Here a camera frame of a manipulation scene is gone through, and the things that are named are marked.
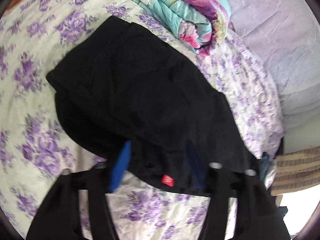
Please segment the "dark blue jeans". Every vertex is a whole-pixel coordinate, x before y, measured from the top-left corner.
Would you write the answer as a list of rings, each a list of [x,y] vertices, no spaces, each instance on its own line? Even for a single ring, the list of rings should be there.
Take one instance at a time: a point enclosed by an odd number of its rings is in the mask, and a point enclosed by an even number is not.
[[[267,173],[272,165],[272,160],[266,152],[263,152],[262,158],[260,159],[260,172],[259,178],[261,181],[265,181]]]

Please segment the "brown striped curtain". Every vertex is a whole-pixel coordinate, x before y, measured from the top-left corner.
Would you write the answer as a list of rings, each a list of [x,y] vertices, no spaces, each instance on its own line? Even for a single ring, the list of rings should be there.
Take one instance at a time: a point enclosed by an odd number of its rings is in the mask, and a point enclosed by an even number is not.
[[[320,182],[320,148],[314,147],[276,157],[277,171],[271,185],[273,196],[293,193]]]

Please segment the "purple floral bed sheet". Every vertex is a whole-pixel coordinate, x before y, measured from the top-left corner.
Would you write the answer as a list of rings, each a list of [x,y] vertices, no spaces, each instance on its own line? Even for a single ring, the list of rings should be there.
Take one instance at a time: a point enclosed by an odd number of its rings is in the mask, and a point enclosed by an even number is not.
[[[274,155],[284,135],[276,86],[235,32],[200,57],[132,0],[23,0],[1,18],[1,209],[22,237],[64,168],[100,160],[61,129],[46,74],[110,16],[142,25],[188,57],[225,94],[257,158]]]

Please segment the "black pants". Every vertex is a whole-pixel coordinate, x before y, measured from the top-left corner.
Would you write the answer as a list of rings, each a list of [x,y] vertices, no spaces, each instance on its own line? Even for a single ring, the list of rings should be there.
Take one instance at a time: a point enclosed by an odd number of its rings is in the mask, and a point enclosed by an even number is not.
[[[157,189],[190,194],[187,140],[206,165],[206,183],[211,163],[259,168],[225,95],[141,25],[109,17],[46,78],[67,135],[112,162],[131,141],[129,172]]]

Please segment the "folded turquoise pink floral quilt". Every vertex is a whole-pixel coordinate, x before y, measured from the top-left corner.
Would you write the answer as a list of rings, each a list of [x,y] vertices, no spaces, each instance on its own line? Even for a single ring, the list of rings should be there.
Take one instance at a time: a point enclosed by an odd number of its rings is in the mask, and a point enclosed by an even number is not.
[[[198,55],[209,56],[226,37],[227,0],[133,0]]]

